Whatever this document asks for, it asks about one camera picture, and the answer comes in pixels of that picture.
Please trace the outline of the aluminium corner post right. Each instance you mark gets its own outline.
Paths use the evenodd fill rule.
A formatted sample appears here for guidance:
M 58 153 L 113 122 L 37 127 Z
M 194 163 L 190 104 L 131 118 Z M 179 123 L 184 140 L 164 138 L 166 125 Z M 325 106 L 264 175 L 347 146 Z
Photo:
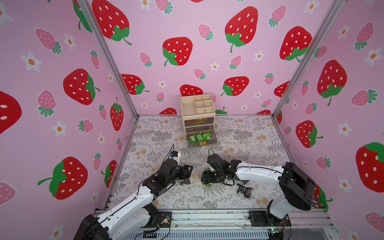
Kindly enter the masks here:
M 333 25 L 334 21 L 336 20 L 337 16 L 339 15 L 344 4 L 345 4 L 345 1 L 342 1 L 342 0 L 332 1 L 329 9 L 327 10 L 327 12 L 326 12 L 326 14 L 325 14 L 325 16 L 321 22 L 321 24 L 319 25 L 319 28 L 318 28 L 316 34 L 313 37 L 313 40 L 309 46 L 309 49 L 306 51 L 303 59 L 301 60 L 297 69 L 295 70 L 294 74 L 292 75 L 292 77 L 290 79 L 290 83 L 289 83 L 286 91 L 284 92 L 283 97 L 279 101 L 279 104 L 277 105 L 274 113 L 272 114 L 273 120 L 277 120 L 278 113 L 283 109 L 284 104 L 286 103 L 288 97 L 294 91 L 300 78 L 305 73 L 306 68 L 307 68 L 308 64 L 311 62 L 317 47 L 322 43 L 322 41 L 326 37 L 327 33 L 329 32 L 331 26 Z

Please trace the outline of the aluminium corner post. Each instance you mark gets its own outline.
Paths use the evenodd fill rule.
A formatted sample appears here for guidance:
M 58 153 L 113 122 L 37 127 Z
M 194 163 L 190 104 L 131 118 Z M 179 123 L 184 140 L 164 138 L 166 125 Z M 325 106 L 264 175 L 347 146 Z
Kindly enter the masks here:
M 112 75 L 114 76 L 115 78 L 115 81 L 133 115 L 133 118 L 135 120 L 137 120 L 139 118 L 139 114 L 136 110 L 136 108 L 134 107 L 134 104 L 130 98 L 130 94 L 126 88 L 126 85 L 124 83 L 124 80 L 116 66 L 116 63 L 113 59 L 113 56 L 111 55 L 111 52 L 106 44 L 106 41 L 104 39 L 104 35 L 102 34 L 101 30 L 99 29 L 99 25 L 97 23 L 97 20 L 95 18 L 95 15 L 92 11 L 92 7 L 91 7 L 91 4 L 89 3 L 89 1 L 85 1 L 85 0 L 80 0 L 78 1 L 81 8 L 82 8 L 82 11 L 83 11 L 83 14 L 96 38 L 96 41 L 98 42 L 99 44 L 99 47 L 106 59 L 106 62 L 108 64 L 108 67 L 110 68 L 111 70 L 111 73 Z
M 279 104 L 277 105 L 274 113 L 272 114 L 273 120 L 277 120 L 278 113 L 283 109 L 284 104 L 286 103 L 288 97 L 294 91 L 300 78 L 305 73 L 306 68 L 307 68 L 308 64 L 311 62 L 317 47 L 322 43 L 322 41 L 326 37 L 327 33 L 329 32 L 331 26 L 333 25 L 334 21 L 336 20 L 337 16 L 339 15 L 344 4 L 345 4 L 345 1 L 342 1 L 342 0 L 332 1 L 329 9 L 327 10 L 327 12 L 326 12 L 326 14 L 325 14 L 325 16 L 321 22 L 321 24 L 319 25 L 319 28 L 318 28 L 316 34 L 313 37 L 313 40 L 309 46 L 309 49 L 306 51 L 303 59 L 301 60 L 297 69 L 295 70 L 294 74 L 292 75 L 292 77 L 290 79 L 290 83 L 289 83 L 286 91 L 284 92 L 283 97 L 279 101 Z

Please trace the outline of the cream drawer organizer cabinet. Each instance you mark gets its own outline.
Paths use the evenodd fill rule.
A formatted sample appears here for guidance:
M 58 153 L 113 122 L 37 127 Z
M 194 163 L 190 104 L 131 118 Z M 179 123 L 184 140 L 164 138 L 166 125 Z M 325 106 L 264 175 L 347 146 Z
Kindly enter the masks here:
M 184 124 L 185 120 L 216 118 L 214 102 L 212 96 L 209 94 L 181 97 L 181 106 L 184 131 L 186 129 Z

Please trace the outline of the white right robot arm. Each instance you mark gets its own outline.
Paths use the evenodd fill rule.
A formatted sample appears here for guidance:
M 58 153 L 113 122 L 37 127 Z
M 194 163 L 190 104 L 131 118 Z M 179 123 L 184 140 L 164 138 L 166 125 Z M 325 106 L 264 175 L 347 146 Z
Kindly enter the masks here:
M 226 160 L 217 154 L 207 160 L 210 169 L 202 173 L 201 182 L 223 184 L 226 180 L 255 181 L 281 188 L 282 194 L 271 200 L 265 212 L 269 222 L 284 219 L 295 210 L 312 209 L 316 183 L 294 163 L 287 162 L 282 167 L 263 167 L 240 160 Z

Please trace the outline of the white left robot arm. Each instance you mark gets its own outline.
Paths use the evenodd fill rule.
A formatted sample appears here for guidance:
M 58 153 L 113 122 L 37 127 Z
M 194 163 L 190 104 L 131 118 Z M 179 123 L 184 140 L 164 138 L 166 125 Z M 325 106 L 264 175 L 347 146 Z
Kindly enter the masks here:
M 98 215 L 88 215 L 81 222 L 75 240 L 121 240 L 133 231 L 157 220 L 153 201 L 164 194 L 169 185 L 190 183 L 194 167 L 180 166 L 174 159 L 165 160 L 159 171 L 139 184 L 138 190 L 114 208 Z

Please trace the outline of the aluminium corner post left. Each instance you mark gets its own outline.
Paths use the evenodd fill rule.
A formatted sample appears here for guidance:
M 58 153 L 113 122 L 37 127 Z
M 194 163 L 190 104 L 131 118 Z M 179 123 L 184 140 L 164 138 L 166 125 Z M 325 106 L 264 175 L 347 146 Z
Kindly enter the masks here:
M 85 0 L 80 0 L 78 1 L 81 8 L 82 8 L 82 11 L 83 11 L 83 14 L 96 38 L 96 41 L 98 42 L 99 44 L 99 47 L 106 59 L 106 62 L 108 64 L 108 67 L 110 68 L 111 70 L 111 73 L 112 75 L 114 76 L 115 78 L 115 81 L 133 115 L 133 118 L 135 120 L 137 120 L 139 118 L 139 114 L 136 110 L 136 108 L 134 107 L 134 104 L 130 98 L 130 94 L 126 88 L 126 85 L 124 83 L 124 80 L 116 66 L 116 63 L 113 59 L 113 56 L 111 55 L 111 52 L 106 44 L 106 41 L 104 39 L 104 35 L 102 34 L 101 30 L 99 29 L 99 25 L 97 23 L 97 20 L 95 18 L 95 15 L 92 11 L 92 7 L 91 7 L 91 4 L 89 3 L 89 1 L 85 1 Z

